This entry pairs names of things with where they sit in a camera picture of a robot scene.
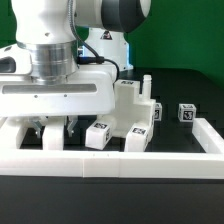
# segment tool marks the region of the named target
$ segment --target green wall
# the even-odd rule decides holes
[[[131,63],[195,69],[224,87],[223,11],[223,0],[152,0],[148,19],[126,35]],[[15,42],[15,29],[10,1],[0,0],[0,47]]]

